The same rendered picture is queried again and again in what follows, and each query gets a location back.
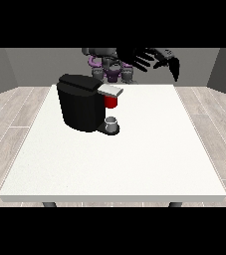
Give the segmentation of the pale grey machine lid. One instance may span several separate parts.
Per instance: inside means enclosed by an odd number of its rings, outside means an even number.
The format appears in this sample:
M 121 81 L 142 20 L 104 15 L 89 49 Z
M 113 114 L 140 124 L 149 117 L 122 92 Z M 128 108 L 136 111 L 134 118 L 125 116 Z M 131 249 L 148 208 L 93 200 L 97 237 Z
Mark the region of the pale grey machine lid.
M 107 97 L 117 98 L 123 92 L 122 88 L 118 88 L 108 84 L 102 84 L 98 88 L 98 93 Z

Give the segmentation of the red pod holder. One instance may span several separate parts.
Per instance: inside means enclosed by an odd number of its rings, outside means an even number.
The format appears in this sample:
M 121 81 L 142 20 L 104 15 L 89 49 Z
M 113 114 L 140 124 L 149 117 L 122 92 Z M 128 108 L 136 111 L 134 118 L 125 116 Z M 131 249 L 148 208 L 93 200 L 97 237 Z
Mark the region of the red pod holder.
M 105 107 L 108 109 L 113 109 L 117 106 L 117 98 L 104 96 L 105 99 Z

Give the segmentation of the black coffee machine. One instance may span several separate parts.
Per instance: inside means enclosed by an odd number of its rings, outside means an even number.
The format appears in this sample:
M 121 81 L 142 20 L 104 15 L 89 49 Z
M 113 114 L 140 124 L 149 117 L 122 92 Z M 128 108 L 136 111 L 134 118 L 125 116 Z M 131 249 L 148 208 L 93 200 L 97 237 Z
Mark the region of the black coffee machine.
M 99 131 L 107 135 L 119 133 L 106 131 L 106 107 L 104 95 L 98 88 L 104 82 L 89 76 L 63 75 L 57 84 L 57 91 L 64 122 L 78 131 Z

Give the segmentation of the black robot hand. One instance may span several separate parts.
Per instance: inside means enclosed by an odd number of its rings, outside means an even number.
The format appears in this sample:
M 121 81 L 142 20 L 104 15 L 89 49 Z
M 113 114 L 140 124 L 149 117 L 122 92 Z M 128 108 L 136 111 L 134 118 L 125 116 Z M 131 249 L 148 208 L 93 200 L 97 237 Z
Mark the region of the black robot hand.
M 156 61 L 155 69 L 167 65 L 167 59 L 154 48 L 119 47 L 116 49 L 117 57 L 124 63 L 146 72 L 152 61 Z
M 170 57 L 167 59 L 163 59 L 161 61 L 158 61 L 154 66 L 155 69 L 160 67 L 168 67 L 170 73 L 173 76 L 173 79 L 175 82 L 178 81 L 179 78 L 179 71 L 180 71 L 180 62 L 178 58 Z

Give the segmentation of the small grey cup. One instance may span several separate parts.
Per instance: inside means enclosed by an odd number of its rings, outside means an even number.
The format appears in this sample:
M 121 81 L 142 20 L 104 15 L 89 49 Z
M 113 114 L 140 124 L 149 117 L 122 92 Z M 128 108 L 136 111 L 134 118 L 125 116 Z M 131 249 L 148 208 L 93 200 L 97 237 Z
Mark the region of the small grey cup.
M 107 117 L 105 119 L 106 131 L 114 132 L 117 129 L 117 120 L 115 117 Z

